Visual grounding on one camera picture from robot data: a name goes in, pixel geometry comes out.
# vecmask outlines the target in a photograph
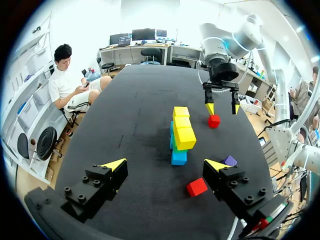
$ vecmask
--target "red cube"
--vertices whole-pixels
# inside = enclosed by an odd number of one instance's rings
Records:
[[[199,178],[193,182],[190,182],[186,189],[188,190],[191,197],[198,196],[208,190],[207,185],[203,178]]]
[[[215,114],[215,115],[210,115],[208,118],[208,125],[210,128],[215,129],[219,126],[221,120],[219,115]]]

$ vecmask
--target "bolt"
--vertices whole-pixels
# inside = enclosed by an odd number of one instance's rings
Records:
[[[41,209],[41,204],[40,203],[37,203],[36,205],[35,205],[35,208],[37,209],[37,210],[40,210]]]
[[[237,181],[232,181],[232,182],[230,182],[230,187],[231,187],[231,188],[235,188],[237,185],[238,185],[238,182],[237,182]]]
[[[71,188],[69,186],[66,186],[64,188],[64,193],[67,194],[67,195],[71,194]]]
[[[94,185],[95,187],[99,187],[99,186],[100,186],[100,181],[99,181],[99,180],[94,180],[94,181],[93,181],[93,185]]]
[[[251,195],[248,195],[248,196],[244,199],[244,201],[245,201],[247,204],[251,204],[253,200],[254,200],[254,197],[251,196]]]
[[[82,182],[87,183],[89,182],[89,178],[87,176],[82,177]]]
[[[260,189],[259,191],[259,195],[264,196],[267,192],[267,189],[265,189],[264,187]]]
[[[86,201],[86,196],[83,194],[79,194],[78,201],[79,201],[79,203],[84,203]]]
[[[243,177],[242,182],[246,184],[247,182],[249,182],[249,178],[247,176]]]

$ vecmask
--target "man's hand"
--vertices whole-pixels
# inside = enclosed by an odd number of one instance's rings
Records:
[[[290,91],[290,96],[291,96],[293,99],[295,99],[295,98],[296,98],[296,90],[291,87],[289,91]]]
[[[76,89],[74,90],[74,95],[84,93],[88,89],[89,89],[89,85],[87,87],[77,86]]]
[[[318,124],[319,124],[319,116],[315,115],[313,117],[313,123],[312,123],[313,130],[318,128]]]

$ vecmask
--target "person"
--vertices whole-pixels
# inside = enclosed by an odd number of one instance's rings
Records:
[[[68,44],[60,45],[55,50],[56,70],[49,79],[49,94],[58,109],[86,112],[112,79],[102,76],[88,82],[81,72],[69,68],[71,55],[72,48]]]
[[[319,68],[317,66],[313,67],[313,73],[312,73],[312,78],[313,81],[307,82],[307,81],[302,81],[301,84],[297,88],[290,88],[289,90],[289,100],[290,100],[290,119],[298,119],[298,117],[303,113],[304,109],[307,106],[307,103],[312,95],[312,92],[314,91],[316,82],[317,82],[317,77],[319,73]],[[315,103],[313,110],[310,114],[310,116],[307,118],[305,121],[304,125],[306,128],[309,130],[312,128],[313,130],[319,128],[319,114],[320,114],[320,101]],[[307,133],[303,130],[303,128],[300,131],[300,134],[302,135],[303,139],[301,136],[299,136],[300,141],[303,143],[307,137]]]

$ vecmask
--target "black table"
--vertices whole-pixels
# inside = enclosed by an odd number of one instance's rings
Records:
[[[204,80],[208,72],[201,71]],[[195,69],[163,65],[125,67],[100,94],[74,133],[56,191],[81,181],[92,164],[127,158],[128,177],[113,201],[88,224],[122,239],[227,239],[234,214],[209,189],[189,197],[186,185],[202,177],[204,159],[232,155],[251,181],[273,197],[262,148],[244,111],[232,115],[231,93],[214,95],[221,123],[208,127],[205,93]],[[184,166],[171,165],[174,106],[186,106],[197,142]],[[242,226],[237,225],[234,236]]]

